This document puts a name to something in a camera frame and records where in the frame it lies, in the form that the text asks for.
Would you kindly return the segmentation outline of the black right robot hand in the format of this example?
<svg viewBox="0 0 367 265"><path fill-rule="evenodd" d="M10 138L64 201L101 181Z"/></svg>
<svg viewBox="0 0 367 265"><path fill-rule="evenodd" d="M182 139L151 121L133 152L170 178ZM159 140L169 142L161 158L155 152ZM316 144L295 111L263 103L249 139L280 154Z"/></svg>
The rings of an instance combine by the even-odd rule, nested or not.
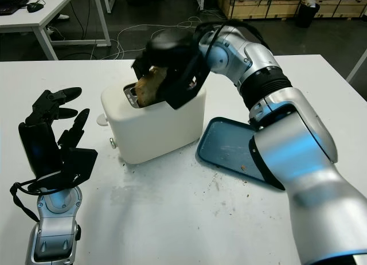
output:
<svg viewBox="0 0 367 265"><path fill-rule="evenodd" d="M189 30L170 28L149 39L142 54L132 64L136 78L148 74L151 67L185 67L198 53L198 35Z"/></svg>

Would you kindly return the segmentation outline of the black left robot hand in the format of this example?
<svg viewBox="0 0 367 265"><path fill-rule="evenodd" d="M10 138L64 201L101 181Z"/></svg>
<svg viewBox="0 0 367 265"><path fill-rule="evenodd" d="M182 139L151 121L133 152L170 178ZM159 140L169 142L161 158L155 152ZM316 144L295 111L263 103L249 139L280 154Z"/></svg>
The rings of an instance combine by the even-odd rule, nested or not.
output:
<svg viewBox="0 0 367 265"><path fill-rule="evenodd" d="M84 125L89 109L81 112L62 108L67 102L78 98L80 87L72 87L51 92L45 90L32 105L31 114L18 126L19 135L32 172L37 179L61 170L63 149L74 148L84 134ZM56 141L52 123L59 119L75 118L70 130Z"/></svg>

